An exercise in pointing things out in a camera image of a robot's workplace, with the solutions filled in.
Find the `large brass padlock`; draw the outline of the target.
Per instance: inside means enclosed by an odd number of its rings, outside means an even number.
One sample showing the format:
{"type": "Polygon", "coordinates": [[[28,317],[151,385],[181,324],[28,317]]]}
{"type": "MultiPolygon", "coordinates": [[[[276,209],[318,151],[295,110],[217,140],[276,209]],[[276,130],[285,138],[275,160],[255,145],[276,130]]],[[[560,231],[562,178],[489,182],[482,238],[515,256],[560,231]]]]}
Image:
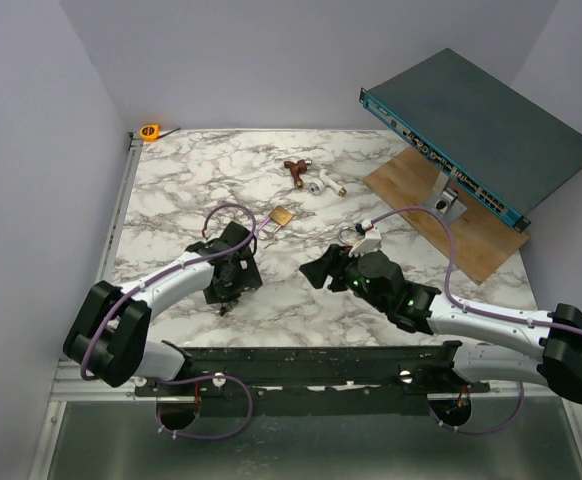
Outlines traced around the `large brass padlock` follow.
{"type": "Polygon", "coordinates": [[[344,226],[338,232],[338,240],[342,245],[353,246],[358,241],[358,233],[353,226],[344,226]]]}

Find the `small brass long-shackle padlock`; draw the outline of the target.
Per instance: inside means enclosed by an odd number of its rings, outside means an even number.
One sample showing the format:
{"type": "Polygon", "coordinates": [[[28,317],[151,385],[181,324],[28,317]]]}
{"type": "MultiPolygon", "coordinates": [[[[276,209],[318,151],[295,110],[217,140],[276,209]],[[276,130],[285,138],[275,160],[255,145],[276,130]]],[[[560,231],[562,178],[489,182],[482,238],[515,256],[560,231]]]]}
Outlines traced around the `small brass long-shackle padlock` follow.
{"type": "Polygon", "coordinates": [[[287,226],[295,217],[295,214],[283,206],[274,207],[266,218],[256,228],[256,239],[265,242],[275,238],[276,234],[287,226]]]}

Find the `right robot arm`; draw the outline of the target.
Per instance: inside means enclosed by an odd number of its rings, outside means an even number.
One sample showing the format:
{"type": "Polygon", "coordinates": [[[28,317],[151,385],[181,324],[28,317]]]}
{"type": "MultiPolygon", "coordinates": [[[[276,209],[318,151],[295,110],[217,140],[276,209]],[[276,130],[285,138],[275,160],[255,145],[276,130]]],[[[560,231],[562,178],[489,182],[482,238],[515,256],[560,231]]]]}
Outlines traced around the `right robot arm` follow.
{"type": "Polygon", "coordinates": [[[351,291],[408,333],[480,341],[432,365],[432,382],[442,391],[465,381],[506,380],[546,386],[582,405],[582,311],[573,305],[514,310],[448,296],[407,280],[380,250],[352,255],[335,244],[299,270],[313,288],[351,291]]]}

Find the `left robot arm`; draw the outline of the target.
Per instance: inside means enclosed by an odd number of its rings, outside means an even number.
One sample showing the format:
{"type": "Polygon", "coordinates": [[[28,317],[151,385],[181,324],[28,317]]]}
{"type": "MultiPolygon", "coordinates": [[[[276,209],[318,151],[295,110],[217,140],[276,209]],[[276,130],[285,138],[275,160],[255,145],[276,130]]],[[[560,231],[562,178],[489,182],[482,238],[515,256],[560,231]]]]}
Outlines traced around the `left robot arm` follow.
{"type": "Polygon", "coordinates": [[[244,226],[230,222],[222,234],[197,242],[165,267],[121,286],[100,281],[89,290],[63,343],[65,356],[111,387],[133,377],[158,380],[172,395],[193,380],[187,354],[166,341],[149,341],[150,322],[191,294],[201,292],[222,314],[262,279],[244,226]]]}

